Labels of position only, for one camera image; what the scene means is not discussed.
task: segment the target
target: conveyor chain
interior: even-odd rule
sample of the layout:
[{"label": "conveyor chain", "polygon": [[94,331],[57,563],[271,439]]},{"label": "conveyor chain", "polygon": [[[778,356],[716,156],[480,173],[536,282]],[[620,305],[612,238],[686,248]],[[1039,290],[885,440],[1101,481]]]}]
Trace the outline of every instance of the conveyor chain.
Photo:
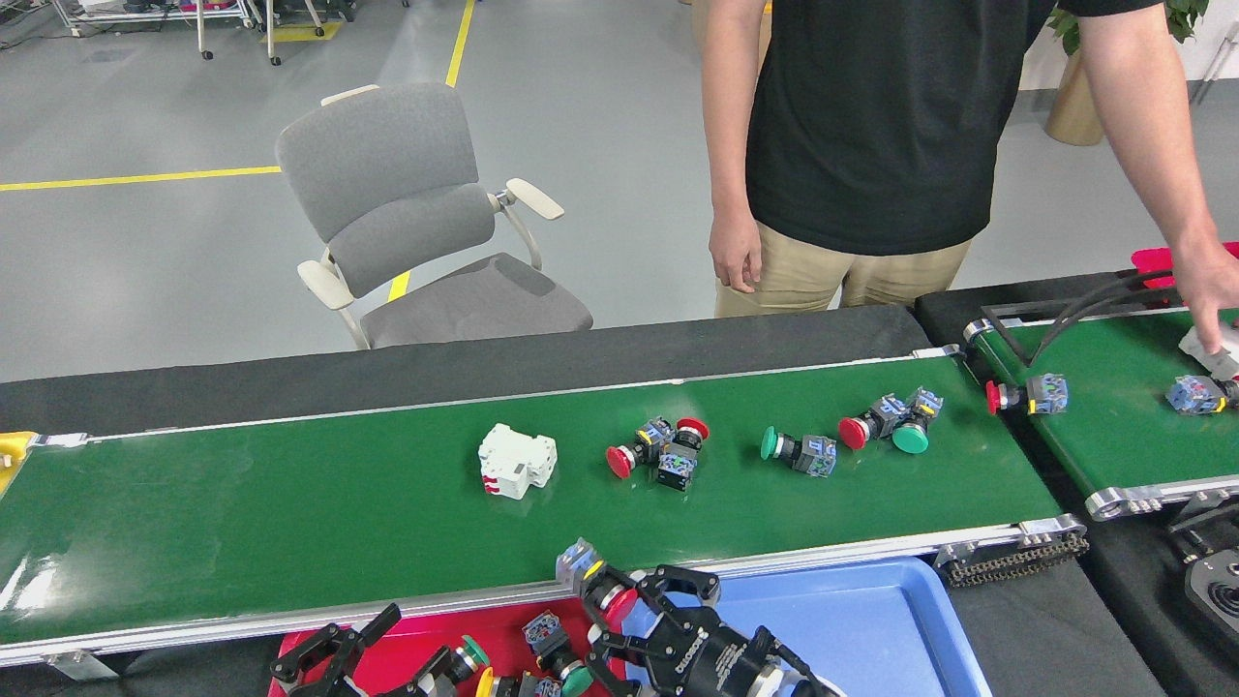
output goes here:
[{"label": "conveyor chain", "polygon": [[1068,532],[1059,542],[1014,552],[984,562],[965,563],[952,560],[947,563],[947,582],[952,588],[980,586],[991,581],[1006,581],[1032,576],[1088,552],[1089,543],[1079,532]]}]

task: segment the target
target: blue tray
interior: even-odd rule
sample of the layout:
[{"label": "blue tray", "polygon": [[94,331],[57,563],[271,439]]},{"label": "blue tray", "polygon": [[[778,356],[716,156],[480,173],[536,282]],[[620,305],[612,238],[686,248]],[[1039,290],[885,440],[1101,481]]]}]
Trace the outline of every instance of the blue tray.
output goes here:
[{"label": "blue tray", "polygon": [[[750,636],[766,625],[847,697],[990,696],[942,582],[916,558],[729,578],[715,609]],[[653,620],[638,605],[624,633]]]}]

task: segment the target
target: chair backrest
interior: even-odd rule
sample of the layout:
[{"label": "chair backrest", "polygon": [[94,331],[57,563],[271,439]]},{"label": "chair backrest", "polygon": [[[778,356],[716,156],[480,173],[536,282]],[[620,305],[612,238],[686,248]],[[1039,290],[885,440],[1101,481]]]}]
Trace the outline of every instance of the chair backrest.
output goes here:
[{"label": "chair backrest", "polygon": [[280,132],[275,156],[354,296],[494,234],[465,108],[446,84],[321,106]]}]

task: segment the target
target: hand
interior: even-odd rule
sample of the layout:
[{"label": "hand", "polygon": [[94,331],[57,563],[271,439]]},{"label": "hand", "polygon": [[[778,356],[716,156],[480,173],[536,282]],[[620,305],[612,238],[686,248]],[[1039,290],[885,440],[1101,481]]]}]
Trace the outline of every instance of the hand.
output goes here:
[{"label": "hand", "polygon": [[1239,259],[1215,236],[1198,244],[1181,244],[1172,251],[1175,285],[1192,311],[1206,353],[1217,354],[1222,350],[1218,310],[1239,307]]},{"label": "hand", "polygon": [[762,239],[757,220],[751,214],[722,215],[715,213],[710,225],[710,255],[714,275],[724,285],[741,292],[752,292],[762,279]]}]

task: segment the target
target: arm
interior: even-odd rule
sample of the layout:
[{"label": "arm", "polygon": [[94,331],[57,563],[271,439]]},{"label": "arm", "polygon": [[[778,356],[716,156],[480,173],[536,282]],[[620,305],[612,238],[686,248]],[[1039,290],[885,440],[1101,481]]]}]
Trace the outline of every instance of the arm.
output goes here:
[{"label": "arm", "polygon": [[1239,259],[1218,240],[1196,161],[1183,66],[1161,4],[1080,17],[1080,45],[1101,124],[1132,187],[1170,244],[1175,277],[1207,352],[1222,348],[1218,310],[1239,306]]},{"label": "arm", "polygon": [[762,245],[748,209],[745,152],[757,85],[757,41],[764,0],[714,0],[701,50],[701,108],[710,155],[710,255],[724,285],[752,292]]}]

